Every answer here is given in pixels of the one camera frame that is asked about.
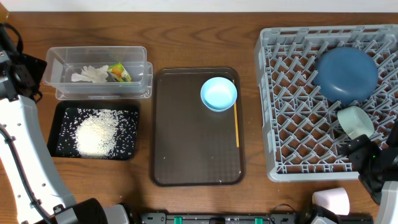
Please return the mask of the mint green bowl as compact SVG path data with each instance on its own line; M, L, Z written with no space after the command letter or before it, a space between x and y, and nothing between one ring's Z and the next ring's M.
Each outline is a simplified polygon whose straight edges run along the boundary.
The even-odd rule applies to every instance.
M350 106L339 110L337 118L343 131L350 139L355 139L361 135L371 137L375 132L370 117L357 106Z

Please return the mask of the pink cup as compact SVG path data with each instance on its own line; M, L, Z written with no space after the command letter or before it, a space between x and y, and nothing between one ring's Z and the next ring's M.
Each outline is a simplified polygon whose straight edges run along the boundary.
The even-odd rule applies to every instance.
M336 215L348 215L350 212L349 197L344 188L314 192L312 195L312 203Z

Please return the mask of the dark blue plate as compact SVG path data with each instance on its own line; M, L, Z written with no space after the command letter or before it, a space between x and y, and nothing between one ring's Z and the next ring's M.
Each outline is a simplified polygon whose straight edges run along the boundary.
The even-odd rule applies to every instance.
M322 55L313 82L329 101L348 105L363 102L374 92L378 82L377 65L367 53L352 47L337 47Z

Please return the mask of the wooden chopstick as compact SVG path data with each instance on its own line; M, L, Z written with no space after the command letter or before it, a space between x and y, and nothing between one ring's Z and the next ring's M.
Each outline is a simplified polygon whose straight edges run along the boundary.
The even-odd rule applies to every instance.
M239 124L238 124L238 110L237 110L237 100L234 102L234 123L236 132L236 147L239 148Z

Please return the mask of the light blue saucer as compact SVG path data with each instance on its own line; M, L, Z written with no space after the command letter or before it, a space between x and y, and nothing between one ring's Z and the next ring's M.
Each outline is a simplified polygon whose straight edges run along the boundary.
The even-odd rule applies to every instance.
M209 110L223 112L235 104L238 98L238 90L231 80L214 77L202 85L200 98Z

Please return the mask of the yellow green snack wrapper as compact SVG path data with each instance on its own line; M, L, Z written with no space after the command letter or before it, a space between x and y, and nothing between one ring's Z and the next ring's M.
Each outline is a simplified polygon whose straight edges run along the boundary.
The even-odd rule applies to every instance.
M108 72L117 82L132 82L130 74L121 63L110 65L108 67Z

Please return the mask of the white tissue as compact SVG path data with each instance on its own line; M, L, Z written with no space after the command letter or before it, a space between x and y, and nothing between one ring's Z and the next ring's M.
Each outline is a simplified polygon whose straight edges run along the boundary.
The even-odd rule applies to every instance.
M81 73L73 73L71 77L72 82L92 82L92 83L106 83L108 78L108 65L100 68L84 66Z

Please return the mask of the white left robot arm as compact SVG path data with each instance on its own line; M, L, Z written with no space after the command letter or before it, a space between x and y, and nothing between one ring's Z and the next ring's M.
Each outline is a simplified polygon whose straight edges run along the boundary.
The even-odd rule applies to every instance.
M125 204L102 207L95 198L76 202L55 168L37 111L46 61L23 53L1 24L1 162L14 194L19 223L133 223Z

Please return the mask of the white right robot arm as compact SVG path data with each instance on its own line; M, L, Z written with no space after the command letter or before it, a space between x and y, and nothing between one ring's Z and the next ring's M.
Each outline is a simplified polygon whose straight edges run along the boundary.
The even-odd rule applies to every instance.
M359 180L379 205L374 220L365 215L337 215L321 205L313 204L300 217L299 223L397 223L397 123L388 135L387 149L380 149L366 135L342 146L339 153L348 157L359 173Z

